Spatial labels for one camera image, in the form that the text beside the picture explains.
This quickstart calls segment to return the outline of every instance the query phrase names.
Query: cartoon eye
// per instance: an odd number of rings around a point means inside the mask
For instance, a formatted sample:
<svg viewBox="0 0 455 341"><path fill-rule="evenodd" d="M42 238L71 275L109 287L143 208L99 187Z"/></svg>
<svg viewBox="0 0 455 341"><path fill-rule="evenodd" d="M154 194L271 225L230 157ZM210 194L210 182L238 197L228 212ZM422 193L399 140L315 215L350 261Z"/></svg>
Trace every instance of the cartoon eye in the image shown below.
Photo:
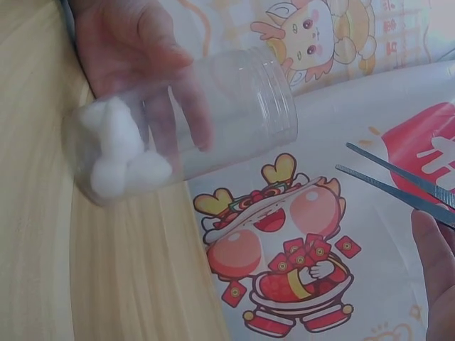
<svg viewBox="0 0 455 341"><path fill-rule="evenodd" d="M309 30L311 27L313 27L313 21L311 19L306 19L303 26L306 30Z"/></svg>
<svg viewBox="0 0 455 341"><path fill-rule="evenodd" d="M241 210L246 210L249 206L251 206L252 204L252 200L251 198L247 198L245 200L242 200L240 203L239 203L239 208Z"/></svg>
<svg viewBox="0 0 455 341"><path fill-rule="evenodd" d="M306 50L306 54L308 54L308 55L313 55L315 52L316 52L316 46L314 46L314 45L311 45L311 46Z"/></svg>
<svg viewBox="0 0 455 341"><path fill-rule="evenodd" d="M269 190L267 190L264 193L264 196L265 197L273 197L274 195L278 195L280 193L281 193L281 191L279 190L279 188L270 188Z"/></svg>

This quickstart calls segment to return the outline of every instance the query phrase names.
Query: finger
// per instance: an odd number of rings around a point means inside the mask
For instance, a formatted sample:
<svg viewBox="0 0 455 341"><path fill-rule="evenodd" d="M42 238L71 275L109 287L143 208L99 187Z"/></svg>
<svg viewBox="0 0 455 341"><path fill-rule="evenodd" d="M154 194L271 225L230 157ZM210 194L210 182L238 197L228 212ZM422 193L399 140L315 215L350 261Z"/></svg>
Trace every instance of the finger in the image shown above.
<svg viewBox="0 0 455 341"><path fill-rule="evenodd" d="M446 210L449 210L449 208L444 205L444 204L438 204L438 206L441 206L445 208ZM450 249L452 250L452 253L455 253L455 231L452 229L449 229L447 226L444 226L443 224L438 224L439 230L441 231L442 236L446 240L446 243L449 245Z"/></svg>
<svg viewBox="0 0 455 341"><path fill-rule="evenodd" d="M415 210L411 222L424 270L428 304L432 307L439 296L455 285L455 258L431 215Z"/></svg>
<svg viewBox="0 0 455 341"><path fill-rule="evenodd" d="M159 1L151 1L138 21L138 34L146 53L161 72L169 72L190 65L191 55L176 42L171 15Z"/></svg>
<svg viewBox="0 0 455 341"><path fill-rule="evenodd" d="M179 168L176 120L167 89L162 89L145 101L146 118L155 143L156 152Z"/></svg>
<svg viewBox="0 0 455 341"><path fill-rule="evenodd" d="M185 114L193 143L201 151L208 151L213 144L210 110L193 68L187 67L178 73L172 92Z"/></svg>

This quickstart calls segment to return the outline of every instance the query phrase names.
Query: plastic container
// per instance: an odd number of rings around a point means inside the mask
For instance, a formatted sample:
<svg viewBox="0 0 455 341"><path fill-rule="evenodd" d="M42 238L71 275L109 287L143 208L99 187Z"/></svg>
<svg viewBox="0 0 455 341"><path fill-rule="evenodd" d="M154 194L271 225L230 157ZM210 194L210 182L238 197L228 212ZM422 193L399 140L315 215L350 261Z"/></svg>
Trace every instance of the plastic container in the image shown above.
<svg viewBox="0 0 455 341"><path fill-rule="evenodd" d="M75 110L65 152L98 205L246 161L297 137L284 73L267 48L234 50Z"/></svg>

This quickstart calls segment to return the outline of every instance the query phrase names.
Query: white cotton ball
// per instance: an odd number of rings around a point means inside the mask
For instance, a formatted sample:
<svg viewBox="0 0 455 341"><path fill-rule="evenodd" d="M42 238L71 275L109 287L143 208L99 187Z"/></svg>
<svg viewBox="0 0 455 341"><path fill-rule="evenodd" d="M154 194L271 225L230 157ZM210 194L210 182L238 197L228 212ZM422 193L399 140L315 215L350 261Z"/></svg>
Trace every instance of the white cotton ball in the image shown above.
<svg viewBox="0 0 455 341"><path fill-rule="evenodd" d="M155 151L137 156L127 168L127 192L140 194L163 185L172 175L169 162Z"/></svg>
<svg viewBox="0 0 455 341"><path fill-rule="evenodd" d="M106 103L100 127L101 151L107 158L129 162L144 152L144 142L129 107L118 97Z"/></svg>
<svg viewBox="0 0 455 341"><path fill-rule="evenodd" d="M105 116L106 103L93 102L81 109L79 114L82 124L92 133L97 133L101 126L101 121Z"/></svg>
<svg viewBox="0 0 455 341"><path fill-rule="evenodd" d="M103 199L119 197L125 190L126 163L99 158L92 169L90 185Z"/></svg>

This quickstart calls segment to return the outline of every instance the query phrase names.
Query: tweezers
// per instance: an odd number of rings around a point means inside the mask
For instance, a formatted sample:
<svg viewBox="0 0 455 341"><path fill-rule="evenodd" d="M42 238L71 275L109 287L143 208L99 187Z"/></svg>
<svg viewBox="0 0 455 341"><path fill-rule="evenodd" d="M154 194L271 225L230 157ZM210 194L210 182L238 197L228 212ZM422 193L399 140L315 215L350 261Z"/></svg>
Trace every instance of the tweezers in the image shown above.
<svg viewBox="0 0 455 341"><path fill-rule="evenodd" d="M346 144L346 147L373 161L374 163L388 169L389 171L401 176L405 180L414 183L417 187L421 188L432 197L435 197L441 203L444 203L446 206L455 210L455 194L451 193L450 191L439 187L438 185L430 183L429 181L422 179L415 174L409 173L404 169L394 166L391 163L388 163L387 161L384 161L383 159L378 158L377 156L374 156L373 154L368 153L367 151L364 151L357 146L354 146L353 144L348 143ZM373 179L365 174L359 173L345 166L336 165L335 168L345 174L351 175L354 178L365 181L366 183L379 188L380 190L383 190L384 192L396 197L398 200L401 200L409 206L415 208L416 210L424 211L430 214L435 218L436 221L455 231L455 213L453 213L451 210L447 210L440 205L421 199L420 197L411 193L407 193L403 190L399 190L398 188L392 187L385 183L381 183L376 179Z"/></svg>

